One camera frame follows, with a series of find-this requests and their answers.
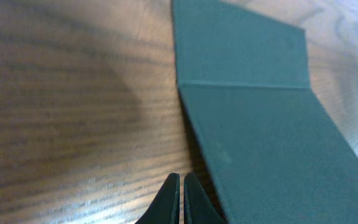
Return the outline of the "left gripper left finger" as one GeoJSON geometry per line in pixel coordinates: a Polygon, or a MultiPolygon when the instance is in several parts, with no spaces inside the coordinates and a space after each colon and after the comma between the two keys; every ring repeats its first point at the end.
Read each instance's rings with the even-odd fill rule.
{"type": "Polygon", "coordinates": [[[179,216],[180,175],[171,173],[136,224],[179,224],[179,216]]]}

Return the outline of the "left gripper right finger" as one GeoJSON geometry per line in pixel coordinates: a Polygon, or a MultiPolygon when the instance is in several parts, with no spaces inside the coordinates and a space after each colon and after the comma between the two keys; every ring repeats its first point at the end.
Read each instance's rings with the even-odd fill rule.
{"type": "Polygon", "coordinates": [[[186,224],[226,224],[194,172],[184,179],[184,220],[186,224]]]}

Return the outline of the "dark green box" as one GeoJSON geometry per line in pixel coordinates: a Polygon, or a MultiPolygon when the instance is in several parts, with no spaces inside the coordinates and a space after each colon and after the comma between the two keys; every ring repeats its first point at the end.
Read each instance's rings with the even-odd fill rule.
{"type": "Polygon", "coordinates": [[[358,223],[358,158],[313,93],[303,30],[173,1],[177,84],[229,223],[358,223]]]}

